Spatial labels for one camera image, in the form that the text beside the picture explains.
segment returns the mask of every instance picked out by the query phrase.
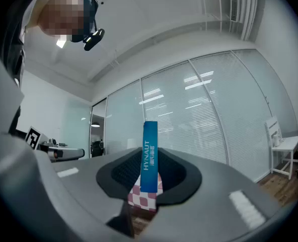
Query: red and white checkered wrapper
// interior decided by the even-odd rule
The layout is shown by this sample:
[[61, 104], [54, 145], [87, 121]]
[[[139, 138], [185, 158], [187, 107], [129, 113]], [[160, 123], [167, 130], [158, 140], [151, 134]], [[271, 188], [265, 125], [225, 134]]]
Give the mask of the red and white checkered wrapper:
[[140, 176], [139, 176], [138, 180], [136, 181], [136, 183], [134, 184], [133, 188], [131, 189], [128, 195], [128, 203], [130, 205], [155, 212], [157, 195], [160, 195], [163, 193], [163, 183], [161, 181], [161, 177], [159, 173], [158, 173], [157, 186], [158, 186], [157, 193], [140, 192]]

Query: blue box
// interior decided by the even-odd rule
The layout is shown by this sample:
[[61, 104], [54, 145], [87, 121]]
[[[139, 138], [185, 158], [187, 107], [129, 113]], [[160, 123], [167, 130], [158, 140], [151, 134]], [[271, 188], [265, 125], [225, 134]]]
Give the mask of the blue box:
[[158, 191], [158, 122], [145, 121], [140, 174], [140, 191]]

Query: air vent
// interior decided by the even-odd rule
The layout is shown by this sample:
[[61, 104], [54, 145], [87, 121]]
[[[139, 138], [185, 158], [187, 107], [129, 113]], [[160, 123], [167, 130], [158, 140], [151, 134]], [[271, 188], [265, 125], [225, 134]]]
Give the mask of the air vent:
[[231, 0], [231, 21], [238, 22], [241, 13], [241, 0]]

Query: headset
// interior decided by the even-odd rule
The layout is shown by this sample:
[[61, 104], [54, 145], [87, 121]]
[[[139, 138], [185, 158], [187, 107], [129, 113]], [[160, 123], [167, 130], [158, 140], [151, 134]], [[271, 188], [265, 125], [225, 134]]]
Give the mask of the headset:
[[91, 50], [96, 44], [98, 44], [103, 36], [104, 29], [98, 29], [95, 22], [95, 14], [98, 10], [99, 4], [96, 0], [91, 0], [91, 5], [84, 2], [84, 28], [78, 30], [77, 34], [71, 36], [71, 42], [83, 42], [84, 50]]
[[98, 29], [97, 28], [97, 24], [95, 22], [95, 14], [97, 12], [97, 9], [98, 9], [98, 2], [96, 0], [91, 0], [91, 13], [90, 13], [90, 18], [93, 19], [93, 28], [94, 28], [94, 32], [92, 32], [92, 29], [91, 28], [91, 31], [89, 33], [89, 35], [87, 35], [86, 37], [84, 37], [83, 39], [83, 43], [84, 44], [84, 50], [85, 51], [89, 51], [90, 49], [92, 49], [96, 44], [98, 44], [103, 36], [104, 36], [104, 29]]

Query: white label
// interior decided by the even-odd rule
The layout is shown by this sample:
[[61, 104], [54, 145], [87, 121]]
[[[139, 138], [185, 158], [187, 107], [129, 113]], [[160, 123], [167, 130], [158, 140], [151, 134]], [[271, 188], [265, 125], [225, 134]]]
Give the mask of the white label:
[[57, 175], [59, 177], [64, 177], [64, 176], [76, 174], [76, 173], [78, 173], [78, 171], [79, 170], [76, 167], [74, 167], [74, 168], [70, 168], [70, 169], [58, 172]]
[[250, 230], [261, 226], [265, 222], [265, 217], [255, 208], [242, 191], [232, 192], [229, 198]]

